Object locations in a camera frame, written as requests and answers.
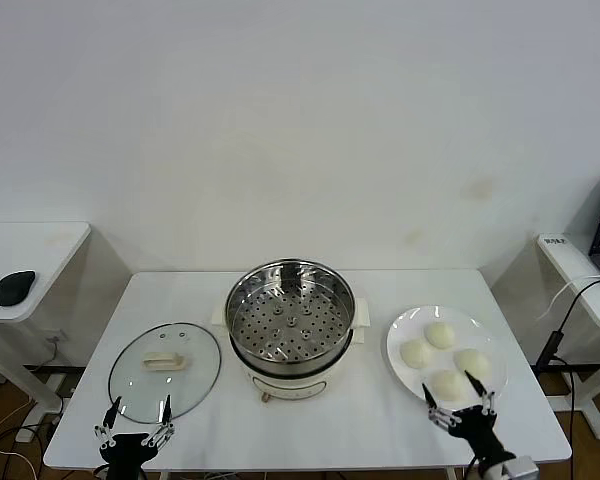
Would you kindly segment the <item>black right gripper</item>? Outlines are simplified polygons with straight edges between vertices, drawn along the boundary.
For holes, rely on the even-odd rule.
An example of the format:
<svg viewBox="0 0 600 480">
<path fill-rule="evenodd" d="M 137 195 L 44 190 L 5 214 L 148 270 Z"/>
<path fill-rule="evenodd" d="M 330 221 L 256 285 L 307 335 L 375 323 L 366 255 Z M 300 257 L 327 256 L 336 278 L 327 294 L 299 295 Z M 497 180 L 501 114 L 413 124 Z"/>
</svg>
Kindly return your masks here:
<svg viewBox="0 0 600 480">
<path fill-rule="evenodd" d="M 491 468 L 513 459 L 515 455 L 503 447 L 493 431 L 497 419 L 494 409 L 495 392 L 488 391 L 468 370 L 464 373 L 480 397 L 482 406 L 474 405 L 452 412 L 440 407 L 428 387 L 422 384 L 429 420 L 451 436 L 466 440 L 480 468 Z"/>
</svg>

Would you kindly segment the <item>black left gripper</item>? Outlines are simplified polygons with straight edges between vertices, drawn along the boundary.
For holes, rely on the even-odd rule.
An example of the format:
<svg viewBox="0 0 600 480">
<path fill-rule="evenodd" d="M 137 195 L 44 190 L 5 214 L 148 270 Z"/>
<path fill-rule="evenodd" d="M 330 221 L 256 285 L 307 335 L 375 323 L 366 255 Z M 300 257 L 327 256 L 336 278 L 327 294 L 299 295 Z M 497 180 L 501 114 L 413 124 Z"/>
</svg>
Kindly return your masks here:
<svg viewBox="0 0 600 480">
<path fill-rule="evenodd" d="M 147 433 L 116 434 L 112 431 L 118 415 L 121 397 L 118 396 L 105 412 L 100 425 L 94 426 L 94 434 L 100 443 L 100 455 L 105 462 L 107 480 L 147 479 L 143 465 L 158 455 L 175 433 L 172 422 L 171 396 L 163 403 L 159 424 Z"/>
</svg>

